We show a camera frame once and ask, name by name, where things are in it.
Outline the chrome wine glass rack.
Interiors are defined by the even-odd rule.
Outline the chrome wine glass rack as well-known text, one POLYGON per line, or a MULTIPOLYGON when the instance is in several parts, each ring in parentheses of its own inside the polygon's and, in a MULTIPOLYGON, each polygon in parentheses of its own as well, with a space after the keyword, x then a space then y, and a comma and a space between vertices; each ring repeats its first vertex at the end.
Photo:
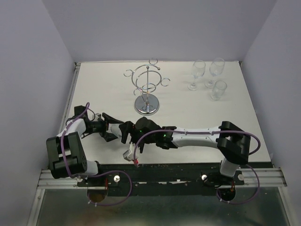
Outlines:
POLYGON ((160 107, 158 98, 153 94, 157 87, 167 87, 171 81, 168 77, 161 75, 161 68, 158 60, 151 58, 135 69, 127 69, 123 73, 125 77, 131 79, 135 89, 133 95, 136 96, 134 109, 143 116, 154 115, 160 107))

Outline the removed wine glass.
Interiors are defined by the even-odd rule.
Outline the removed wine glass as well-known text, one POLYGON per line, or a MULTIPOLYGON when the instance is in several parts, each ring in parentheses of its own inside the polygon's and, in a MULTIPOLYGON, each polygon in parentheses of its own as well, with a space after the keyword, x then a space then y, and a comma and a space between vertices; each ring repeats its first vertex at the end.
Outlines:
POLYGON ((205 82, 205 86, 209 89, 212 89, 215 84, 214 77, 222 74, 225 66, 225 61, 222 58, 216 58, 210 65, 209 72, 212 75, 212 79, 205 82))
POLYGON ((213 100, 220 100, 220 98, 224 94, 226 88, 227 88, 226 82, 224 82, 224 81, 217 81, 214 84, 214 87, 212 89, 211 99, 213 99, 213 100))

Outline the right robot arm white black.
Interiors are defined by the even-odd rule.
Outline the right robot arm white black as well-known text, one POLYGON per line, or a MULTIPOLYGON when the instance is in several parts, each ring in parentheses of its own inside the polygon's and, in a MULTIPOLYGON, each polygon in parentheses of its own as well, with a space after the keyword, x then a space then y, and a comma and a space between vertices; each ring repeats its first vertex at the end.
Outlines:
POLYGON ((217 181, 223 185, 233 180, 236 170, 248 164, 251 135, 229 121, 221 126, 207 129, 183 129, 176 126, 161 127, 146 117, 136 123, 126 121, 111 126, 111 132, 122 143, 130 136, 130 147, 123 157, 138 165, 137 151, 142 152, 145 144, 155 144, 162 149, 177 149, 186 146, 211 147, 218 149, 224 156, 217 181))

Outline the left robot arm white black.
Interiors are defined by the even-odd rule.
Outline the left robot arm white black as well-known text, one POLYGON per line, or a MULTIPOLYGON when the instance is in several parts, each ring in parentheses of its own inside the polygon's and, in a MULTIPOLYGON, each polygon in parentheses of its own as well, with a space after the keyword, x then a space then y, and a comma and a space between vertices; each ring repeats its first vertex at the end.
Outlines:
POLYGON ((98 119, 88 118, 89 103, 74 107, 74 116, 66 122, 65 128, 55 137, 46 140, 48 168, 53 178, 74 178, 88 176, 89 182, 99 186, 104 182, 104 174, 99 171, 97 161, 88 161, 81 143, 81 138, 97 133, 106 142, 121 137, 121 132, 109 132, 112 125, 117 128, 123 121, 105 113, 98 119))

